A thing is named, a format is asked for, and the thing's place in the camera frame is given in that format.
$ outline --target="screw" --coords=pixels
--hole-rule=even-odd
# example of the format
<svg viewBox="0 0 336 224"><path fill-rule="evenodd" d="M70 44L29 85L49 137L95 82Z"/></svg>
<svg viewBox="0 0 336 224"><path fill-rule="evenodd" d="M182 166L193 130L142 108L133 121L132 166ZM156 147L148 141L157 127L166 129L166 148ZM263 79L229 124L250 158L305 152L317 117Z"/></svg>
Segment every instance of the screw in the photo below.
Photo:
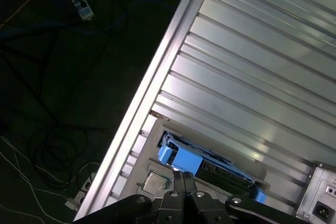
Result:
<svg viewBox="0 0 336 224"><path fill-rule="evenodd" d="M138 197L138 198L136 198L135 202L136 203L143 203L143 202L145 202L145 198L144 197Z"/></svg>
<svg viewBox="0 0 336 224"><path fill-rule="evenodd" d="M202 191L198 191L198 192L196 193L196 195L197 195L197 197L202 198L202 197L204 197L205 193L202 192Z"/></svg>
<svg viewBox="0 0 336 224"><path fill-rule="evenodd" d="M179 195L179 193L176 192L176 191L172 191L169 195L172 196L172 197L177 197Z"/></svg>
<svg viewBox="0 0 336 224"><path fill-rule="evenodd" d="M236 203L236 204L240 204L240 203L243 202L243 201L242 201L241 199L239 199L239 198L233 198L232 201L233 201L234 203Z"/></svg>

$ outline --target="power strip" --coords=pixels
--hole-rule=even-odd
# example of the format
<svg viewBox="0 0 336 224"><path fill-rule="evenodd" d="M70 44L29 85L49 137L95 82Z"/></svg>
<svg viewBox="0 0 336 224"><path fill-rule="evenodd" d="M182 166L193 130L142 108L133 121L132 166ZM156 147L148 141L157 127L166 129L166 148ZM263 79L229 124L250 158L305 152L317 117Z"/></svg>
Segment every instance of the power strip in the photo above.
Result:
<svg viewBox="0 0 336 224"><path fill-rule="evenodd" d="M92 180L94 179L96 173L91 173L91 178ZM89 177L85 183L83 184L83 186L81 187L81 190L78 191L77 195L75 196L74 199L70 198L67 202L65 202L65 205L70 208L71 210L74 211L78 211L80 205L82 204L86 193L84 193L84 191L88 191L90 186L91 186L91 178Z"/></svg>
<svg viewBox="0 0 336 224"><path fill-rule="evenodd" d="M91 20L94 13L86 0L71 0L78 9L78 14L82 20Z"/></svg>

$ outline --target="slotted aluminum surface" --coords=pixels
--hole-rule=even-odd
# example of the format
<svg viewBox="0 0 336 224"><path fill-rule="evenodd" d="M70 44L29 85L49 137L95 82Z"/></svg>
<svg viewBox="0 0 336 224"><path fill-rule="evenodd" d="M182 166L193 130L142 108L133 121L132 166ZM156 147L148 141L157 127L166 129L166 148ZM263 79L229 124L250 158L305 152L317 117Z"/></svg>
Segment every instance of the slotted aluminum surface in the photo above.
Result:
<svg viewBox="0 0 336 224"><path fill-rule="evenodd" d="M291 214L311 162L336 165L335 13L335 0L191 0L77 218L120 193L156 116L265 165L266 204Z"/></svg>

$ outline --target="power outlet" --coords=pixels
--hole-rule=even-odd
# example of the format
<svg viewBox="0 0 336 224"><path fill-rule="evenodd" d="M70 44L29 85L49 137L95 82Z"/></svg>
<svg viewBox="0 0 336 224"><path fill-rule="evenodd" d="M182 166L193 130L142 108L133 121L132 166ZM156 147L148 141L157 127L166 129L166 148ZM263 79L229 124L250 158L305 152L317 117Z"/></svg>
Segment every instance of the power outlet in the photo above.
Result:
<svg viewBox="0 0 336 224"><path fill-rule="evenodd" d="M94 13L86 0L71 0L77 7L78 14L82 20L91 20L94 17Z"/></svg>
<svg viewBox="0 0 336 224"><path fill-rule="evenodd" d="M94 179L96 173L91 173L91 178L92 180ZM78 191L77 195L75 196L74 199L69 199L65 205L70 208L71 210L74 210L74 211L78 211L80 205L82 204L84 198L85 198L85 195L86 193L84 193L84 191L88 191L90 186L91 186L91 178L89 177L85 182L84 184L82 185L81 190Z"/></svg>
<svg viewBox="0 0 336 224"><path fill-rule="evenodd" d="M334 217L335 210L331 209L326 204L323 204L320 201L317 201L314 210L313 215L315 215L317 218L322 220L326 224L331 224L331 221Z"/></svg>
<svg viewBox="0 0 336 224"><path fill-rule="evenodd" d="M332 187L332 186L327 186L327 189L325 191L327 194L336 197L336 188Z"/></svg>

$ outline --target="dark floor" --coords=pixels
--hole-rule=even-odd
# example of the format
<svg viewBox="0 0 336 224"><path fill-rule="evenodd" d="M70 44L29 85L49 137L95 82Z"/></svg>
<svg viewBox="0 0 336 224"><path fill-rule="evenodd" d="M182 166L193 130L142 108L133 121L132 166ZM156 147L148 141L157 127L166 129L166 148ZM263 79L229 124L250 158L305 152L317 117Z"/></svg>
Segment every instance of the dark floor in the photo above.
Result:
<svg viewBox="0 0 336 224"><path fill-rule="evenodd" d="M89 144L86 151L76 159L73 173L87 162L100 162L110 145L113 135L148 67L155 50L174 14L180 0L88 0L95 18L78 28L95 30L106 27L127 10L126 22L113 30L112 35L100 33L83 35L71 29L62 29L51 54L44 78L41 99L62 124L76 124L104 128L88 131ZM17 9L22 1L11 7ZM60 10L55 10L46 0L32 0L10 22L30 26L48 21L64 20ZM3 27L1 32L12 29ZM17 50L41 57L48 47L52 33L32 38L6 42ZM105 42L104 53L96 62ZM12 54L5 54L24 76L36 87L38 68L31 62ZM0 59L0 121L9 125L4 135L21 152L27 155L27 142L38 129L54 122L43 110L27 88ZM69 133L72 142L83 145L83 136ZM15 163L13 151L0 140L1 152ZM52 190L36 174L32 165L18 155L20 167L37 188L50 190L66 197L74 197L78 191L75 183L65 190ZM45 223L56 223L39 209L30 187L2 157L0 157L0 204L3 207L41 217ZM88 177L83 171L80 182ZM55 176L66 177L64 171ZM37 191L36 195L45 212L60 221L71 222L75 212L64 206L61 197ZM42 223L33 217L9 213L0 208L0 223Z"/></svg>

